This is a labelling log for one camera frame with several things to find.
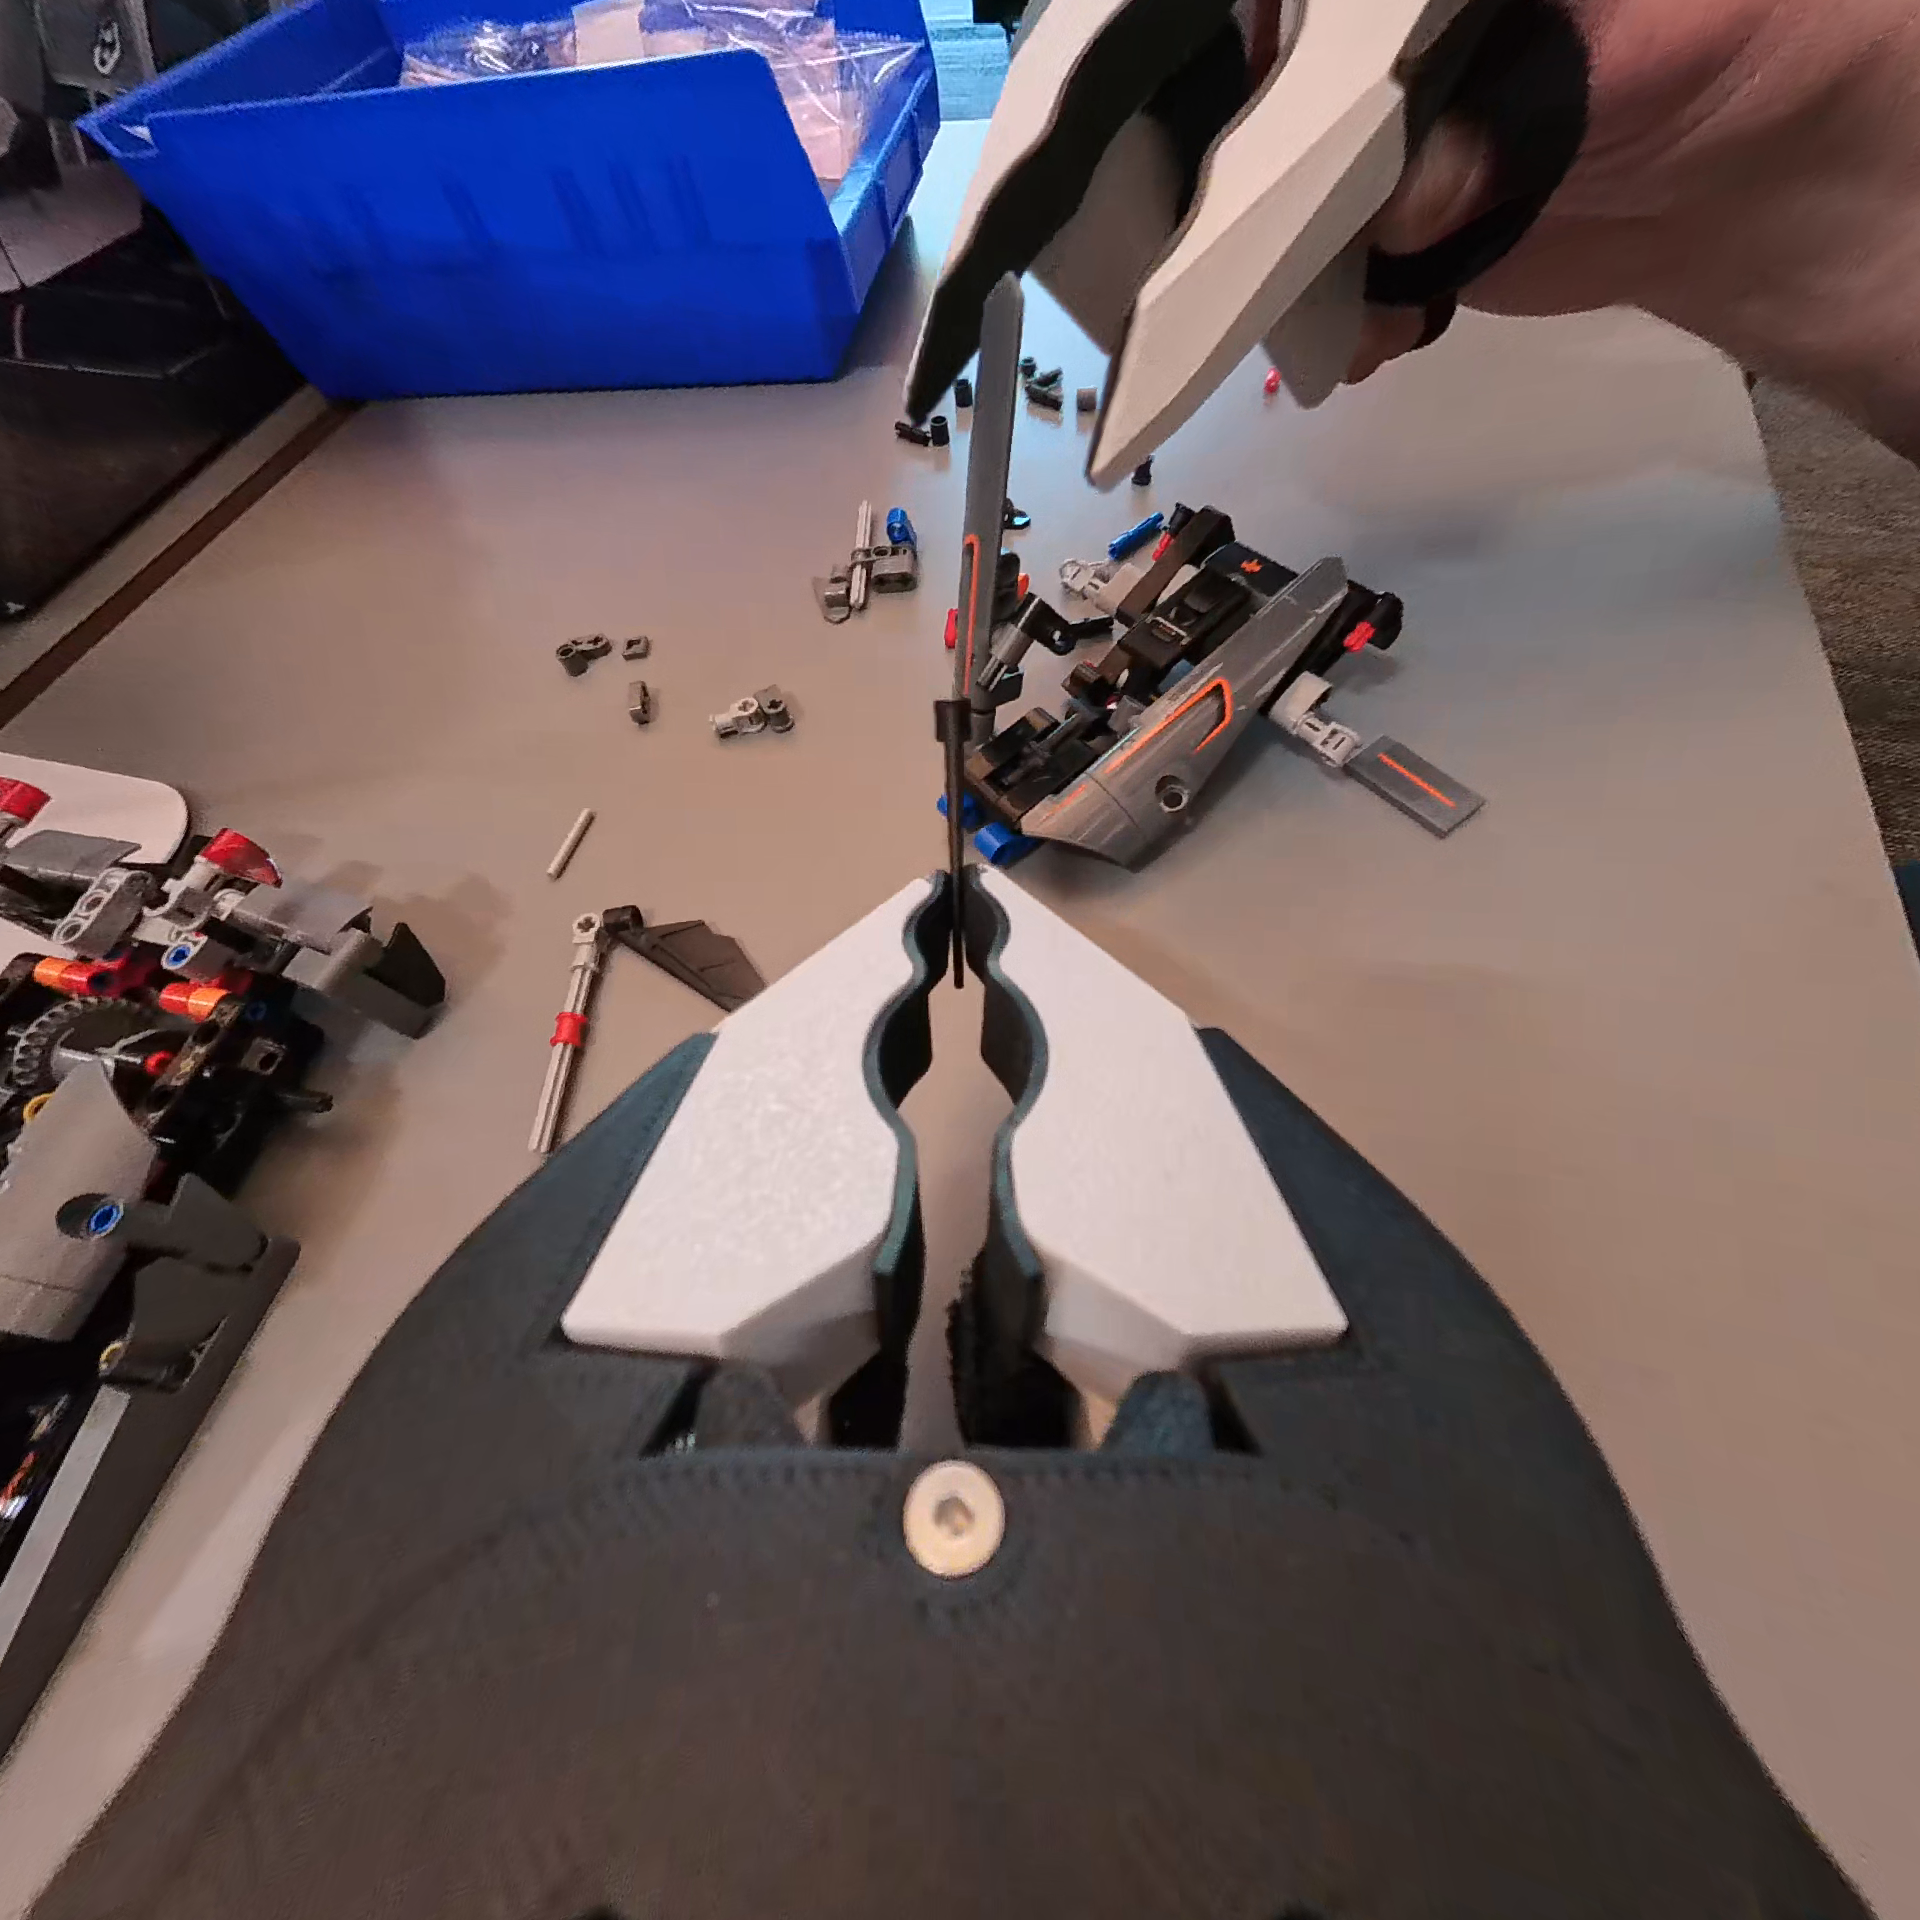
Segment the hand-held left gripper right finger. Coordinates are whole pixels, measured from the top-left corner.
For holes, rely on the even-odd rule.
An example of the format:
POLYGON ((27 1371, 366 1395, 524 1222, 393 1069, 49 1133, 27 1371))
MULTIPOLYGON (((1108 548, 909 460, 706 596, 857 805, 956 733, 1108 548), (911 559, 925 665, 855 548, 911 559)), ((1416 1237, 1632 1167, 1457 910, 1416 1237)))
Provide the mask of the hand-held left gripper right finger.
POLYGON ((972 867, 1028 1069, 1005 1143, 1037 1260, 1040 1354, 1079 1391, 1328 1347, 1331 1284, 1188 1012, 1031 898, 972 867))

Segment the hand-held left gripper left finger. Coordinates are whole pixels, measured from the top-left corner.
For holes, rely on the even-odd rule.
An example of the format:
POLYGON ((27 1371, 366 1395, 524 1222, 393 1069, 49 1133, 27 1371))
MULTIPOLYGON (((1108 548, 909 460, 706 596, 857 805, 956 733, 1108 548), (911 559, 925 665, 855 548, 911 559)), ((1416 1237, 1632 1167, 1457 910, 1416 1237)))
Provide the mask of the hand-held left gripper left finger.
POLYGON ((562 1314, 582 1347, 857 1369, 917 1314, 917 1153, 952 908, 916 877, 709 1033, 562 1314))

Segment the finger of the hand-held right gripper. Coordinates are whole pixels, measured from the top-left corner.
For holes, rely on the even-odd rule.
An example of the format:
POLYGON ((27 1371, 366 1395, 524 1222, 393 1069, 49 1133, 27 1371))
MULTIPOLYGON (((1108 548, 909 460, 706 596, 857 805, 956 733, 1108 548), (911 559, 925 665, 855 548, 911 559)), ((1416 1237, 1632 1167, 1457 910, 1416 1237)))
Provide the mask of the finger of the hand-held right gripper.
POLYGON ((1090 212, 1069 262, 1099 280, 1120 345, 1129 302, 1251 102, 1236 4, 1035 4, 1025 12, 952 241, 925 300, 902 412, 925 419, 982 345, 999 276, 1031 269, 1090 212))
POLYGON ((1314 2, 1286 60, 1211 141, 1188 212, 1129 300, 1086 460, 1111 487, 1254 352, 1302 405, 1358 339, 1366 230, 1407 159, 1412 72, 1461 2, 1314 2))

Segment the black lego fin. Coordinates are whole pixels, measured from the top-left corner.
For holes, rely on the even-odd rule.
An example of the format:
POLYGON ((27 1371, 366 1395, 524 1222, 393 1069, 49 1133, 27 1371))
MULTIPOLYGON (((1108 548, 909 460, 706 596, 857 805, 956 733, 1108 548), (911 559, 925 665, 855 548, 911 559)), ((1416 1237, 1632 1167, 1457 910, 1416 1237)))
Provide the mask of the black lego fin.
POLYGON ((608 908, 599 931, 670 979, 730 1013, 763 992, 765 979, 745 949, 703 920, 647 923, 640 908, 608 908))

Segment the dark grey lego wing panel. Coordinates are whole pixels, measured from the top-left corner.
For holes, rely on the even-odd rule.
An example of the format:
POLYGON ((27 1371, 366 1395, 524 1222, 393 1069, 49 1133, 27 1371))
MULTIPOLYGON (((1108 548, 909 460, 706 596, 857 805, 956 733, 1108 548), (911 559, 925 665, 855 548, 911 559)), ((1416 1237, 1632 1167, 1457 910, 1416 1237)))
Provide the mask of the dark grey lego wing panel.
POLYGON ((966 979, 963 762, 975 717, 992 717, 995 710, 984 690, 984 672, 995 632, 995 582, 1019 387, 1021 329, 1021 280, 1008 271, 994 284, 982 311, 956 591, 952 685, 950 695, 934 707, 934 733, 941 749, 946 801, 944 898, 947 906, 947 972, 954 988, 960 988, 966 979))

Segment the black grey lego assembly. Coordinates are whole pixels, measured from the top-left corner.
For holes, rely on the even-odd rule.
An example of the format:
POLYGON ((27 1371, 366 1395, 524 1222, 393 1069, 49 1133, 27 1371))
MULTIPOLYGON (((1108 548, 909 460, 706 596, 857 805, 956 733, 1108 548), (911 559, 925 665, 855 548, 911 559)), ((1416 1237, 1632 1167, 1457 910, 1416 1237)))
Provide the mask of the black grey lego assembly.
POLYGON ((1237 539, 1222 510, 1177 506, 1154 546, 1067 561, 1060 583, 1096 616, 1069 621, 1025 594, 977 665, 973 717, 1019 695, 1030 650, 1106 648, 1072 664, 1057 707, 1030 707, 967 744, 960 825, 984 862, 1056 845, 1139 866, 1198 816, 1254 722, 1337 772, 1374 755, 1328 712, 1331 673, 1390 651, 1405 608, 1340 557, 1293 569, 1237 539))

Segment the large lego car chassis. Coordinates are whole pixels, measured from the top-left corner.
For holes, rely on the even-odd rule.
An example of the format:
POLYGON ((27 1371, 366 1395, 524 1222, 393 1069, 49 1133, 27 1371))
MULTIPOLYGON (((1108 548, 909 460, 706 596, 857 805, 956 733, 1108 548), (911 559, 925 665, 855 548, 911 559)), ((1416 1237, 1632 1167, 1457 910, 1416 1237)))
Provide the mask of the large lego car chassis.
POLYGON ((251 835, 55 824, 1 780, 1 1750, 116 1577, 300 1243, 238 1203, 330 1007, 413 1039, 413 929, 251 835))

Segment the dark lego set box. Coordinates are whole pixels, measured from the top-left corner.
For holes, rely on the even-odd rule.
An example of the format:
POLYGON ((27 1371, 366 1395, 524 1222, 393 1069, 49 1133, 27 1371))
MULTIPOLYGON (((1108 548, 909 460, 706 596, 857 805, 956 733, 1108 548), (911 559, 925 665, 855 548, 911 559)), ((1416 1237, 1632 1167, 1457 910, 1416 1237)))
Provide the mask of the dark lego set box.
POLYGON ((43 605, 300 377, 87 114, 265 2, 1 6, 1 613, 43 605))

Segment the person's right hand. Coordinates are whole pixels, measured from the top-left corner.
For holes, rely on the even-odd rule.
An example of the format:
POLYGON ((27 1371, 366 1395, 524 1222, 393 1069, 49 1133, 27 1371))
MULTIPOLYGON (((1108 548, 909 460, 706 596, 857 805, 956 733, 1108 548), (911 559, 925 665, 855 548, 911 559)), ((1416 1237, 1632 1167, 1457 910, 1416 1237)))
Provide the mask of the person's right hand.
POLYGON ((1460 302, 1640 309, 1915 461, 1915 4, 1565 12, 1587 53, 1584 139, 1460 302))

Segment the long grey axle red bush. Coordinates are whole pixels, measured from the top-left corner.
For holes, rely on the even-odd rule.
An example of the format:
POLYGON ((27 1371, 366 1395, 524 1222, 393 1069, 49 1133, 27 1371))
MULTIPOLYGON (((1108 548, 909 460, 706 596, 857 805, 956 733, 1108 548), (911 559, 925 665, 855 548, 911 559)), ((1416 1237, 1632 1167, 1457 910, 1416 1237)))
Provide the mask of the long grey axle red bush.
POLYGON ((564 997, 554 1016, 528 1140, 528 1149, 538 1158, 545 1158, 560 1143, 579 1057, 587 1044, 593 995, 609 948, 640 931, 641 926, 641 908, 635 903, 587 912, 571 923, 564 997))

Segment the flat grey orange striped tile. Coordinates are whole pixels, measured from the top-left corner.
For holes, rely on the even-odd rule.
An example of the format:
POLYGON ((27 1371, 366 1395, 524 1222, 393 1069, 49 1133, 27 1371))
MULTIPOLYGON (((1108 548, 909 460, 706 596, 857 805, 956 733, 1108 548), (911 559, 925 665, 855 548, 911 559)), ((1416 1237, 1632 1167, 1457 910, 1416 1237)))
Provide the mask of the flat grey orange striped tile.
POLYGON ((1345 774, 1439 839, 1469 824, 1484 807, 1477 790, 1390 733, 1364 741, 1345 762, 1345 774))

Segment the grey axle assembly blue piece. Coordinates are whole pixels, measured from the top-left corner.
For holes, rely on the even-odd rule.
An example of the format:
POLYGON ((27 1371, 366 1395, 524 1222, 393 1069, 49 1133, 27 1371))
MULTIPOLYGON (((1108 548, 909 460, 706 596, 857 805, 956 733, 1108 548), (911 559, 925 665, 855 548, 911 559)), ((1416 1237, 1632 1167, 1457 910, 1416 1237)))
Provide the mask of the grey axle assembly blue piece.
POLYGON ((837 625, 866 611, 876 596, 916 591, 920 578, 920 539, 908 510, 877 510, 870 500, 861 500, 846 561, 813 578, 811 590, 821 618, 837 625))

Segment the clear plastic bags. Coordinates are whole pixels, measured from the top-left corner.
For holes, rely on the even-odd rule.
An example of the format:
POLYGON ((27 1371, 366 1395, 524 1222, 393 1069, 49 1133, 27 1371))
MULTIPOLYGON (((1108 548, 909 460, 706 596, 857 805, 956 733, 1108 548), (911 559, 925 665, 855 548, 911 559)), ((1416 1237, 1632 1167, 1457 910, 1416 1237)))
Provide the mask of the clear plastic bags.
POLYGON ((837 188, 917 49, 913 38, 839 26, 834 4, 598 2, 526 21, 469 13, 436 26, 403 43, 397 81, 749 51, 770 68, 813 177, 837 188))

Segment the blue plastic bin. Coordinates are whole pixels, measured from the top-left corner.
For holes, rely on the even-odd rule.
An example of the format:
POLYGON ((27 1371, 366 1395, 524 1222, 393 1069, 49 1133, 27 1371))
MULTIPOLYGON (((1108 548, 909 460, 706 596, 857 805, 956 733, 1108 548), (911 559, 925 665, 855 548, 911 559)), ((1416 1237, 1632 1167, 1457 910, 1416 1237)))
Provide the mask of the blue plastic bin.
POLYGON ((399 83, 545 4, 296 4, 79 125, 330 397, 829 380, 941 124, 922 6, 829 9, 913 46, 829 192, 747 51, 399 83))

